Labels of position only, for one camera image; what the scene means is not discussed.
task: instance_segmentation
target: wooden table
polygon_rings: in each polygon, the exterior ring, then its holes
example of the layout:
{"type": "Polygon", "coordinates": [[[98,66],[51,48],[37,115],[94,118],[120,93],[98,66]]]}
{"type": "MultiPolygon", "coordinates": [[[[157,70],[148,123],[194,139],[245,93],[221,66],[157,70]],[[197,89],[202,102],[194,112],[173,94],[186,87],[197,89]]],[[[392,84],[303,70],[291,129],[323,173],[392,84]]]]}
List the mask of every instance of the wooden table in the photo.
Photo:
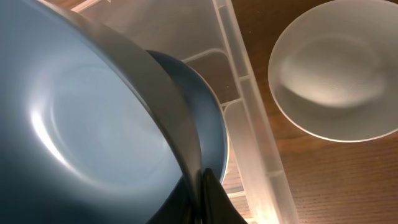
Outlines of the wooden table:
{"type": "Polygon", "coordinates": [[[271,97],[267,69],[278,36],[327,1],[232,2],[300,223],[398,223],[398,133],[362,143],[318,139],[290,123],[271,97]]]}

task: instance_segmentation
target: translucent plastic bin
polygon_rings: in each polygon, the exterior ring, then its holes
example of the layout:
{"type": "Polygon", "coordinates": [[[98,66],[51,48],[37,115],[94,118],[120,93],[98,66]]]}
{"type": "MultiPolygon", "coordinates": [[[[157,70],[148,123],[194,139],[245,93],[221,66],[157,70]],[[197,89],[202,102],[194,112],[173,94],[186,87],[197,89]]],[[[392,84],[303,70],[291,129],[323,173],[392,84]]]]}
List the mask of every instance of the translucent plastic bin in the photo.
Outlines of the translucent plastic bin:
{"type": "Polygon", "coordinates": [[[224,108],[232,203],[248,222],[299,222],[230,0],[89,0],[77,9],[200,73],[224,108]]]}

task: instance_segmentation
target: white bowl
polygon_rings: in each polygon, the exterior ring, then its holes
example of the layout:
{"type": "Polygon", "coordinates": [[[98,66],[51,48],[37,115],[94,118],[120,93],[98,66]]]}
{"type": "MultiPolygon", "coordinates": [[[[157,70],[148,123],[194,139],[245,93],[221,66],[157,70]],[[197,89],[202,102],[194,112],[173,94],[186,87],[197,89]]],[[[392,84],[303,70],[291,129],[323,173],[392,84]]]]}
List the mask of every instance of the white bowl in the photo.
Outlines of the white bowl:
{"type": "Polygon", "coordinates": [[[339,0],[293,21],[268,79],[285,116],[316,137],[359,142],[398,128],[398,5],[339,0]]]}

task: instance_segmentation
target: blue plate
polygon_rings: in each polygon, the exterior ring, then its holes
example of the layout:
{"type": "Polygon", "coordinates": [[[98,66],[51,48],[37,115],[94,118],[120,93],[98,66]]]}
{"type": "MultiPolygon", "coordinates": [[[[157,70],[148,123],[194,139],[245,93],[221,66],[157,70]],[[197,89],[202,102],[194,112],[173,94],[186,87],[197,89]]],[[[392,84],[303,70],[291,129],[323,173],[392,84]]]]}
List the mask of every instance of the blue plate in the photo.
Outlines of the blue plate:
{"type": "Polygon", "coordinates": [[[199,135],[202,170],[211,168],[222,181],[229,142],[222,110],[215,94],[206,81],[183,62],[159,52],[148,52],[170,75],[188,103],[199,135]]]}
{"type": "Polygon", "coordinates": [[[178,60],[153,53],[156,62],[115,31],[56,10],[0,2],[2,221],[148,221],[182,175],[153,114],[179,121],[167,134],[195,146],[190,110],[202,166],[221,180],[228,140],[205,82],[178,60]]]}

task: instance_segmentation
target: dark object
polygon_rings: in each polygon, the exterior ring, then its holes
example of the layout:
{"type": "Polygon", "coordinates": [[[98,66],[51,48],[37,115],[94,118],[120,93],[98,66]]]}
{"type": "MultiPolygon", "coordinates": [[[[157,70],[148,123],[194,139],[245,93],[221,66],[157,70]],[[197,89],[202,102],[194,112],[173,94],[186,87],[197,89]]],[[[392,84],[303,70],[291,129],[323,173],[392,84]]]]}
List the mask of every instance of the dark object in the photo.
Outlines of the dark object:
{"type": "Polygon", "coordinates": [[[202,177],[201,215],[193,210],[187,193],[186,186],[180,181],[149,224],[196,224],[200,223],[200,220],[202,224],[246,223],[229,201],[223,186],[211,169],[206,169],[202,177]]]}

